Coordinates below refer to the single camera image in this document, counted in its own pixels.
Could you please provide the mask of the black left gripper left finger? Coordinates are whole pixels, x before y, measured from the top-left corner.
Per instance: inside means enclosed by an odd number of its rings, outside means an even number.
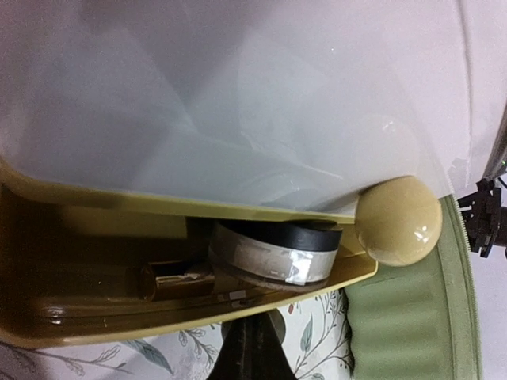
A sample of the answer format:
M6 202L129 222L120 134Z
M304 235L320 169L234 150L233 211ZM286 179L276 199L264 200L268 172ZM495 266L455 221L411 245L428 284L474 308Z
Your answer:
M212 378L253 379L255 320L241 318L227 322L227 325L227 334L212 369Z

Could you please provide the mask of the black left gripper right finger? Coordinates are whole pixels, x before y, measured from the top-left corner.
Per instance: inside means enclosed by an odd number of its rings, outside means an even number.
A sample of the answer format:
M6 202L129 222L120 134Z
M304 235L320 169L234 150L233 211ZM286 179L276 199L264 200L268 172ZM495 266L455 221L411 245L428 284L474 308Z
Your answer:
M258 314L255 344L255 378L289 380L295 375L288 363L270 316Z

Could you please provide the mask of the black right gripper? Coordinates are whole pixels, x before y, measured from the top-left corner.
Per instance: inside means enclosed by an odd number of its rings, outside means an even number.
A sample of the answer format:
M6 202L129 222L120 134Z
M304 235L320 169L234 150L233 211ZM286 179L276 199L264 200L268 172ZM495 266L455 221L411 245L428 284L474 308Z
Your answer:
M470 249L482 258L488 258L494 247L506 249L506 206L501 203L501 190L506 183L499 178L482 179L477 191L458 199Z

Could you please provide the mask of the round cream compact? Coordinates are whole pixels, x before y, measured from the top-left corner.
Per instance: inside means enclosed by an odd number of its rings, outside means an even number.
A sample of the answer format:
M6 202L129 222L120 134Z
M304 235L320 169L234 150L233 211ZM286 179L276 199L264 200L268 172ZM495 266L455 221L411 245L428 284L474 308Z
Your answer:
M223 219L214 225L208 255L225 272L255 286L313 291L326 285L341 236L331 221Z

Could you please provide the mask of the slim gold cosmetic pencil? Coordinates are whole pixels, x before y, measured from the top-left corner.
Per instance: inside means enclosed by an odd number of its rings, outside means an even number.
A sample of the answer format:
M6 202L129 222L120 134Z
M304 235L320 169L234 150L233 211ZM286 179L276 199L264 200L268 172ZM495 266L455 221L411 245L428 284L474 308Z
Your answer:
M139 273L139 297L148 302L209 295L215 273L207 261L149 263Z

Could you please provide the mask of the green hard-shell suitcase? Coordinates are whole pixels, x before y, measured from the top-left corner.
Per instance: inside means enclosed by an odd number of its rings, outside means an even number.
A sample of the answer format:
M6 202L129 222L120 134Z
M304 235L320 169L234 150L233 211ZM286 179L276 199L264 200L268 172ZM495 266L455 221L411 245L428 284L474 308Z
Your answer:
M457 199L423 260L381 264L345 289L355 379L480 379L482 358L469 245Z

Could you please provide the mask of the drawer cabinet with dark top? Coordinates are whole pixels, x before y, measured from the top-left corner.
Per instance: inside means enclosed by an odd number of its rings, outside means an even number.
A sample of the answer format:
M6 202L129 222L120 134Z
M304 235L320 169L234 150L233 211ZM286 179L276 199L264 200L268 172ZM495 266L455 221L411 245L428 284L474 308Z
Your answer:
M102 343L253 314L421 260L469 151L461 1L4 1L1 340ZM210 261L219 220L331 221L326 285ZM148 302L142 267L207 261Z

